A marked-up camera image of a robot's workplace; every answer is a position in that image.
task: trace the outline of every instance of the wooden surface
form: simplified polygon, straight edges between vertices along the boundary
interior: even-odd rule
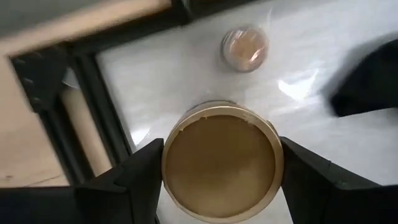
[[[0,39],[0,187],[67,185],[7,56],[75,39],[169,6],[169,0],[108,1]],[[68,91],[62,97],[95,174],[108,170],[109,159],[81,93]]]

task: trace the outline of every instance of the black metal frame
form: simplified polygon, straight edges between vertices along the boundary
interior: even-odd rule
[[[256,0],[172,0],[172,7],[77,40],[11,57],[29,103],[39,114],[70,184],[94,177],[60,99],[62,80],[72,68],[112,166],[132,153],[104,82],[96,55],[156,32]]]
[[[281,137],[282,190],[294,224],[397,223],[398,185],[380,186]]]

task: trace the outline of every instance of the brown powder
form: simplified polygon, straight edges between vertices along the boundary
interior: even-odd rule
[[[226,218],[255,206],[274,178],[271,144],[234,116],[203,118],[180,131],[166,162],[167,185],[199,215]]]

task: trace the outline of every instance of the white marble surface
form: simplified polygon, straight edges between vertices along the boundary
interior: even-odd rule
[[[138,149],[167,138],[207,100],[232,100],[270,120],[281,136],[379,184],[398,184],[398,112],[334,117],[328,90],[361,58],[398,37],[396,0],[259,1],[103,52],[101,69]],[[246,24],[270,39],[265,64],[235,73],[220,60],[225,33]],[[162,189],[163,224],[201,223]],[[280,191],[244,223],[291,223]]]

